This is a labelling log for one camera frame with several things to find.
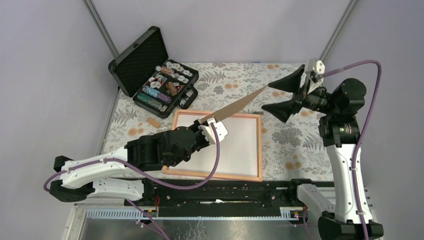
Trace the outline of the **brown cardboard backing board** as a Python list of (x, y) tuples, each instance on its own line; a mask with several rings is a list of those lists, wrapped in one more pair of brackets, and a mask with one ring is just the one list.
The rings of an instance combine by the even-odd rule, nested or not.
[(267, 86), (246, 95), (245, 97), (240, 98), (239, 100), (208, 114), (207, 116), (199, 120), (200, 124), (207, 122), (209, 119), (215, 119), (216, 122), (220, 122), (228, 117), (231, 117), (234, 114), (237, 114), (239, 111), (243, 110), (249, 103), (251, 103)]

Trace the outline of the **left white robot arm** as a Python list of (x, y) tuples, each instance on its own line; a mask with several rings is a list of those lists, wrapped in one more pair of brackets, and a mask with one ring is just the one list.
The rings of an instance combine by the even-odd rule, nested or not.
[(139, 201), (148, 206), (155, 200), (154, 190), (144, 186), (142, 180), (117, 179), (115, 176), (135, 172), (164, 185), (164, 181), (148, 175), (148, 172), (189, 161), (195, 151), (218, 145), (219, 136), (214, 124), (195, 123), (143, 135), (115, 151), (84, 160), (61, 155), (54, 161), (56, 173), (46, 180), (43, 188), (65, 203), (97, 196)]

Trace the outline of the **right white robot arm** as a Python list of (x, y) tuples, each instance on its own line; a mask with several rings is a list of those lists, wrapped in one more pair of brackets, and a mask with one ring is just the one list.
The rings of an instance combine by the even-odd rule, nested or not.
[(266, 104), (263, 110), (282, 122), (306, 108), (322, 113), (318, 130), (326, 148), (333, 174), (335, 204), (311, 183), (287, 191), (293, 206), (302, 203), (317, 217), (323, 240), (376, 240), (384, 235), (383, 225), (373, 219), (367, 202), (361, 172), (361, 130), (356, 114), (365, 104), (366, 86), (356, 78), (347, 78), (333, 91), (321, 85), (323, 68), (295, 72), (268, 84), (270, 88), (292, 93), (292, 98)]

